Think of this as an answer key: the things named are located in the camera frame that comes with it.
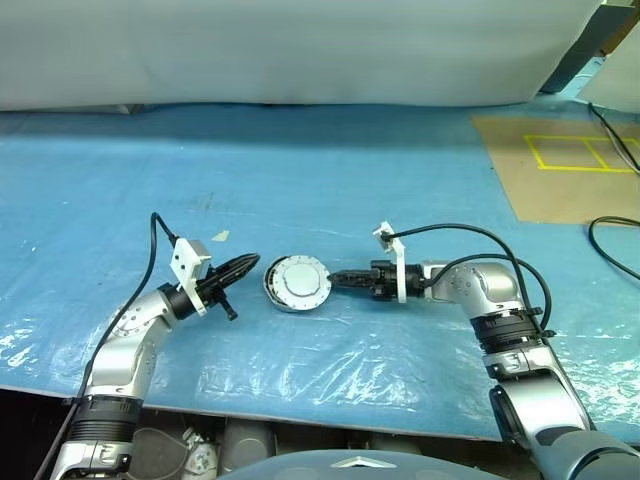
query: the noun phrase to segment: white clip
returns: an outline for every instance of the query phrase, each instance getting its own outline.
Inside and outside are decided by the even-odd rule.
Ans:
[[[389,222],[384,221],[380,227],[373,231],[373,236],[378,239],[382,248],[387,253],[395,252],[396,254],[396,284],[398,289],[398,303],[407,303],[407,282],[405,280],[405,261],[404,261],[404,245],[398,238],[391,240],[383,240],[382,235],[393,234],[393,228]]]
[[[179,238],[176,241],[171,258],[171,270],[201,317],[207,313],[207,308],[196,292],[196,286],[203,270],[206,271],[208,268],[209,260],[211,255],[199,240]]]

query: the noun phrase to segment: dark cable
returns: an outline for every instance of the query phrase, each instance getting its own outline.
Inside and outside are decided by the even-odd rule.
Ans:
[[[596,218],[593,222],[591,222],[591,224],[589,225],[589,232],[588,232],[589,242],[591,243],[593,248],[595,248],[596,252],[598,252],[602,257],[604,257],[612,265],[618,267],[623,272],[628,273],[636,280],[640,280],[640,273],[636,272],[635,270],[632,270],[631,268],[617,261],[615,258],[611,257],[611,255],[605,252],[596,241],[594,236],[595,227],[597,224],[602,222],[617,223],[620,225],[630,225],[635,227],[640,227],[640,222],[638,222],[637,220],[632,220],[630,218],[625,218],[625,217],[614,217],[614,216],[600,217],[600,218]]]
[[[522,276],[522,270],[520,269],[520,265],[518,265],[518,260],[516,256],[513,254],[509,246],[500,239],[500,237],[498,237],[493,232],[490,232],[489,230],[485,230],[484,228],[480,228],[480,227],[475,227],[473,225],[465,225],[463,223],[439,223],[436,225],[427,225],[425,227],[414,228],[412,230],[405,230],[403,232],[396,232],[393,234],[383,233],[382,235],[380,235],[380,238],[386,242],[388,240],[391,240],[392,238],[406,237],[408,235],[414,235],[416,233],[429,232],[431,230],[441,230],[441,229],[467,230],[470,232],[476,232],[481,235],[484,235],[485,237],[489,237],[498,245],[500,245],[500,247],[502,247],[502,250],[504,250],[504,253],[507,254],[508,260],[511,262],[511,265],[513,266],[513,270],[516,273],[516,279],[518,280],[518,287],[520,288],[520,293],[522,294],[522,302],[524,303],[525,307],[531,308],[531,302],[529,301],[527,286],[524,282],[524,277]]]
[[[618,135],[618,133],[613,129],[613,127],[606,120],[606,118],[604,118],[604,116],[596,110],[596,108],[593,106],[593,103],[589,103],[589,111],[591,111],[596,117],[598,117],[598,119],[600,120],[604,128],[606,128],[607,130],[609,130],[609,132],[611,132],[611,135],[613,135],[613,137],[616,139],[618,146],[624,151],[624,153],[627,155],[631,163],[635,165],[636,169],[640,170],[640,165],[638,165],[636,158],[633,156],[633,154],[629,151],[625,143],[622,141],[622,138],[620,138],[620,135]]]
[[[145,271],[144,276],[142,277],[142,280],[140,281],[138,287],[133,292],[133,295],[131,295],[131,297],[129,298],[129,300],[127,300],[124,306],[120,310],[118,310],[118,313],[116,313],[115,317],[113,317],[113,320],[111,321],[111,323],[109,323],[106,330],[102,334],[102,337],[100,337],[100,340],[98,341],[95,349],[93,350],[93,354],[91,355],[91,358],[87,362],[87,366],[84,369],[82,382],[80,383],[80,388],[78,389],[78,394],[76,396],[77,399],[81,399],[85,393],[85,390],[87,389],[87,384],[89,383],[89,377],[91,376],[93,363],[95,362],[98,352],[107,341],[107,338],[109,338],[109,335],[111,335],[111,332],[113,331],[117,323],[122,318],[122,315],[124,315],[124,313],[129,309],[129,307],[131,307],[133,302],[135,302],[136,299],[140,296],[140,293],[142,293],[142,290],[144,290],[144,288],[147,286],[147,282],[151,277],[151,273],[153,272],[153,266],[155,265],[155,262],[156,262],[156,252],[158,249],[158,236],[156,233],[156,223],[159,223],[160,226],[162,227],[162,230],[164,230],[164,232],[167,234],[167,237],[169,238],[171,245],[175,246],[176,240],[179,238],[169,229],[169,227],[167,227],[167,224],[164,223],[164,220],[162,220],[162,217],[160,217],[158,213],[153,212],[151,214],[151,218],[150,218],[151,248],[149,250],[149,263],[147,264],[147,270]],[[40,468],[38,469],[36,476],[34,477],[34,480],[40,480],[45,470],[48,468],[49,463],[52,460],[52,457],[58,450],[58,445],[62,441],[62,435],[67,430],[69,422],[73,418],[73,414],[78,408],[77,405],[78,405],[77,401],[71,405],[71,409],[69,410],[69,413],[67,414],[67,417],[65,418],[64,423],[58,430],[58,434],[56,435],[53,443],[51,444],[51,447],[49,448],[49,451],[47,452],[47,455],[44,461],[40,465]]]
[[[433,287],[451,268],[455,267],[456,265],[482,258],[498,258],[500,260],[510,260],[508,256],[500,255],[497,253],[479,253],[477,255],[469,255],[468,257],[458,258],[457,260],[453,260],[442,267],[442,270],[440,270],[432,279],[429,280],[428,286]],[[535,268],[533,268],[533,266],[519,258],[516,258],[516,261],[518,262],[518,264],[529,270],[529,272],[531,272],[531,275],[533,275],[538,281],[538,284],[540,284],[540,288],[542,289],[542,294],[544,296],[544,313],[542,315],[542,321],[540,322],[540,328],[542,330],[546,330],[547,325],[549,324],[549,318],[551,317],[552,307],[551,291],[549,290],[549,286],[542,277],[542,274]]]

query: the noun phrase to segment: table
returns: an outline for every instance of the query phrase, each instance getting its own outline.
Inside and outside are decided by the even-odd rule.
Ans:
[[[473,331],[458,307],[334,292],[307,314],[275,310],[262,273],[313,255],[330,270],[385,254],[371,236],[481,225],[535,265],[554,298],[557,354],[599,428],[640,443],[638,285],[585,229],[516,220],[469,115],[584,118],[558,97],[492,109],[155,107],[135,116],[0,115],[0,385],[74,394],[105,321],[146,266],[148,215],[201,239],[220,263],[262,260],[229,289],[239,318],[189,318],[158,358],[147,403],[419,434],[498,438]],[[211,239],[229,231],[225,242]],[[638,233],[602,227],[637,264]],[[409,262],[497,252],[466,232],[405,242]],[[173,281],[162,241],[150,287]],[[541,305],[531,283],[533,299]]]

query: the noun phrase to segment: round metal disc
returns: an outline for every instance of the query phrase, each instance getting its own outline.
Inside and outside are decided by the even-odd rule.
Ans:
[[[292,255],[276,260],[265,273],[265,289],[271,301],[286,311],[311,310],[331,291],[329,271],[316,258]]]

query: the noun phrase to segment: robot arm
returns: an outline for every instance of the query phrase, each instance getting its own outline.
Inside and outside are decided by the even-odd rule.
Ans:
[[[368,288],[378,300],[400,300],[400,267],[407,296],[459,304],[497,382],[489,397],[500,433],[531,453],[545,479],[636,478],[640,454],[595,430],[538,326],[540,311],[523,304],[512,273],[497,263],[464,263],[431,285],[444,266],[373,261],[370,270],[336,272],[330,280],[333,286]]]
[[[139,297],[121,316],[97,352],[52,480],[109,478],[129,469],[133,433],[162,342],[179,320],[195,312],[204,315],[216,303],[234,319],[237,314],[224,289],[251,270],[259,256],[242,255],[218,268],[209,266],[200,278],[210,258],[200,242],[178,239],[171,266],[179,283]]]

